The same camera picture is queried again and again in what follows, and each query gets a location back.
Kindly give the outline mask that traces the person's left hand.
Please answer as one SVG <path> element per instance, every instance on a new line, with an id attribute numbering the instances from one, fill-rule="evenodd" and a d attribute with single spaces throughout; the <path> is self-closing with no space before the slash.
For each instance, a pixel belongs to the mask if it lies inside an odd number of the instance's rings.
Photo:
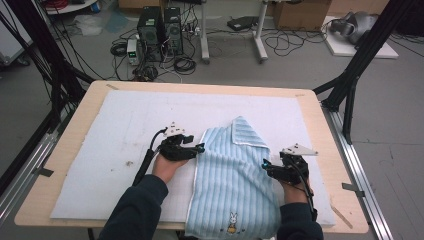
<path id="1" fill-rule="evenodd" d="M 187 160 L 171 161 L 159 154 L 155 159 L 152 174 L 159 177 L 164 183 L 168 183 L 176 171 L 186 163 Z"/>

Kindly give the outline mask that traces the cardboard box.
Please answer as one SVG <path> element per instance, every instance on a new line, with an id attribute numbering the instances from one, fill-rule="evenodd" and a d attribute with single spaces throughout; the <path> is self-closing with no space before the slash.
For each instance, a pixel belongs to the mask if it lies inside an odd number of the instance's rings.
<path id="1" fill-rule="evenodd" d="M 298 3 L 277 3 L 274 24 L 277 29 L 319 31 L 332 0 L 298 0 Z"/>

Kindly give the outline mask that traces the black flat box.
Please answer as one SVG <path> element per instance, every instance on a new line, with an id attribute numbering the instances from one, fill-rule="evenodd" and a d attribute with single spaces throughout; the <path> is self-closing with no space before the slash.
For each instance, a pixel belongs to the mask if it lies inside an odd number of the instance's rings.
<path id="1" fill-rule="evenodd" d="M 227 26 L 233 31 L 241 31 L 250 29 L 258 23 L 258 18 L 253 16 L 244 16 L 236 19 L 232 19 L 227 22 Z"/>

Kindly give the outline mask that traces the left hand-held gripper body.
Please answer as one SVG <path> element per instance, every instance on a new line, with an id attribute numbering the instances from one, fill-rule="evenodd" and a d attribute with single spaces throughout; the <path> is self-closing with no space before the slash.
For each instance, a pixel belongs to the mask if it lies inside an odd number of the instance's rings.
<path id="1" fill-rule="evenodd" d="M 159 145 L 159 152 L 171 161 L 182 161 L 193 159 L 197 155 L 196 147 L 183 147 L 185 134 L 183 128 L 172 122 L 164 132 L 165 139 Z"/>

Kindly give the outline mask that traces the blue striped towel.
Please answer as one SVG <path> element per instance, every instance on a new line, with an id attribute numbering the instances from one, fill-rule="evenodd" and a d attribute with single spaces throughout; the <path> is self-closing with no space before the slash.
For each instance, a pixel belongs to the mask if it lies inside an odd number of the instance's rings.
<path id="1" fill-rule="evenodd" d="M 280 224 L 272 179 L 262 169 L 270 149 L 242 116 L 207 129 L 197 158 L 185 233 L 200 240 L 273 237 Z"/>

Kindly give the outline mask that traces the clear plastic sheet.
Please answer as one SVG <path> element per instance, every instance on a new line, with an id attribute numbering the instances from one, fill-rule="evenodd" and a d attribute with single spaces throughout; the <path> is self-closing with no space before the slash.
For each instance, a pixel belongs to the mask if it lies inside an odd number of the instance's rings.
<path id="1" fill-rule="evenodd" d="M 77 15 L 74 18 L 76 26 L 81 30 L 83 36 L 97 36 L 102 32 L 100 17 L 93 15 Z"/>

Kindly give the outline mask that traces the white floor board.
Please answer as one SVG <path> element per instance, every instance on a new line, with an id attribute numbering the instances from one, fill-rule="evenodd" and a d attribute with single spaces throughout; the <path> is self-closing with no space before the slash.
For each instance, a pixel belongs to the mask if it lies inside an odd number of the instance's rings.
<path id="1" fill-rule="evenodd" d="M 366 40 L 366 37 L 369 36 L 370 31 L 365 36 L 363 36 L 356 45 L 351 44 L 339 33 L 330 31 L 330 23 L 333 19 L 337 18 L 329 16 L 326 17 L 328 27 L 326 30 L 326 42 L 333 55 L 354 56 L 357 52 L 373 52 L 377 58 L 396 59 L 398 57 L 398 54 L 387 43 L 381 43 L 376 48 L 373 48 L 372 40 L 370 43 L 368 43 Z"/>

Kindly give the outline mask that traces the black metal frame strut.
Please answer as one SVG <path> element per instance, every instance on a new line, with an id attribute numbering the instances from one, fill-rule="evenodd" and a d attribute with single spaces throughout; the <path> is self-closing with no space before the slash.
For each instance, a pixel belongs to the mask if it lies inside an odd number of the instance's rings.
<path id="1" fill-rule="evenodd" d="M 351 126 L 358 81 L 391 33 L 417 1 L 389 0 L 345 70 L 335 79 L 313 90 L 316 95 L 331 90 L 329 96 L 322 101 L 323 106 L 330 112 L 338 112 L 340 104 L 345 102 L 342 136 L 349 145 L 352 144 Z"/>
<path id="2" fill-rule="evenodd" d="M 61 113 L 63 108 L 68 104 L 78 105 L 84 97 L 86 91 L 82 88 L 79 80 L 91 84 L 95 79 L 77 69 L 65 59 L 47 24 L 31 0 L 0 1 L 5 1 L 9 6 L 41 54 L 41 56 L 38 56 L 34 52 L 18 30 L 13 27 L 0 11 L 0 22 L 4 24 L 6 29 L 24 48 L 25 52 L 36 64 L 43 80 L 51 86 L 49 98 L 52 106 L 48 114 L 48 126 L 49 130 L 52 131 L 62 122 Z"/>

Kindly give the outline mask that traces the white foam mat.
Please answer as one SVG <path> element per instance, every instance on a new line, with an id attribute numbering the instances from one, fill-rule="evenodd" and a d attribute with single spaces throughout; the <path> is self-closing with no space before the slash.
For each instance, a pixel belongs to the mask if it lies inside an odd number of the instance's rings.
<path id="1" fill-rule="evenodd" d="M 270 149 L 273 164 L 283 148 L 311 148 L 295 97 L 114 90 L 107 94 L 66 175 L 51 213 L 54 219 L 105 220 L 133 182 L 159 130 L 174 122 L 203 143 L 209 128 L 242 116 Z M 197 158 L 178 170 L 162 205 L 164 222 L 185 222 L 194 191 Z"/>

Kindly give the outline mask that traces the person's right hand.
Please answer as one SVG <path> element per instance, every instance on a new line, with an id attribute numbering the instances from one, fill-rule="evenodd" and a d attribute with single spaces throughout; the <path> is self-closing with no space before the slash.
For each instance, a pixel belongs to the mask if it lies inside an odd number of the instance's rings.
<path id="1" fill-rule="evenodd" d="M 281 181 L 281 186 L 284 190 L 284 203 L 307 203 L 308 197 L 305 193 L 305 185 L 303 183 L 292 185 L 287 182 Z"/>

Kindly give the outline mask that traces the white power supply unit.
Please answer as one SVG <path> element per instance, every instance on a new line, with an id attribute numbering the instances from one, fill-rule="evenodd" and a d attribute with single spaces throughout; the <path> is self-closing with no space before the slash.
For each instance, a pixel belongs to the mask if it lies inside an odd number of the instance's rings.
<path id="1" fill-rule="evenodd" d="M 127 56 L 131 65 L 135 66 L 139 63 L 136 39 L 129 39 L 127 41 Z"/>

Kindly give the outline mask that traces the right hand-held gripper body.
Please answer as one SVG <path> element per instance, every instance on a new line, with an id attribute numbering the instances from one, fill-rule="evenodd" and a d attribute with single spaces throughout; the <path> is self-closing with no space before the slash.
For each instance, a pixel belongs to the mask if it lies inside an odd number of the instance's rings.
<path id="1" fill-rule="evenodd" d="M 289 154 L 289 158 L 281 161 L 281 166 L 274 166 L 273 178 L 297 185 L 309 177 L 308 163 L 304 156 L 317 156 L 317 151 L 296 143 L 280 152 Z"/>

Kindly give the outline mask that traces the aluminium rail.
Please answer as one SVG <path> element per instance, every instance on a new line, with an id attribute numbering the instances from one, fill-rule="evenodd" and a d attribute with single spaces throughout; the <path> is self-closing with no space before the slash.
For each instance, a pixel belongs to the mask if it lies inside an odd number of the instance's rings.
<path id="1" fill-rule="evenodd" d="M 394 240 L 391 230 L 378 204 L 360 158 L 352 144 L 342 133 L 343 120 L 338 112 L 322 108 L 335 143 L 338 147 L 351 184 L 365 192 L 364 197 L 357 197 L 364 213 L 367 225 L 377 240 Z"/>
<path id="2" fill-rule="evenodd" d="M 63 110 L 57 122 L 50 111 L 6 171 L 0 176 L 0 227 L 34 179 L 37 168 L 45 168 L 47 159 L 69 124 L 75 111 Z"/>

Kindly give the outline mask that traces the white round table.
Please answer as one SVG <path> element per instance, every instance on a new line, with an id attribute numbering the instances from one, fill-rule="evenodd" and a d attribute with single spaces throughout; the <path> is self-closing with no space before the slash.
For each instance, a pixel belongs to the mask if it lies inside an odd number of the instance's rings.
<path id="1" fill-rule="evenodd" d="M 69 12 L 85 9 L 98 2 L 98 0 L 84 0 L 84 1 L 85 2 L 83 4 L 68 4 L 66 7 L 62 9 L 47 8 L 46 12 L 48 15 L 64 14 L 64 13 L 69 13 Z"/>

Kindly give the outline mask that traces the grey rounded device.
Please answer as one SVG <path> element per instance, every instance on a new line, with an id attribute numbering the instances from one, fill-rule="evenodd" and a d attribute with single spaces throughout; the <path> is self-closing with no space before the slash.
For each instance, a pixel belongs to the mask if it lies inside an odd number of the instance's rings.
<path id="1" fill-rule="evenodd" d="M 337 32 L 351 44 L 356 45 L 374 26 L 378 17 L 367 12 L 349 12 L 342 18 L 333 19 L 330 31 Z"/>

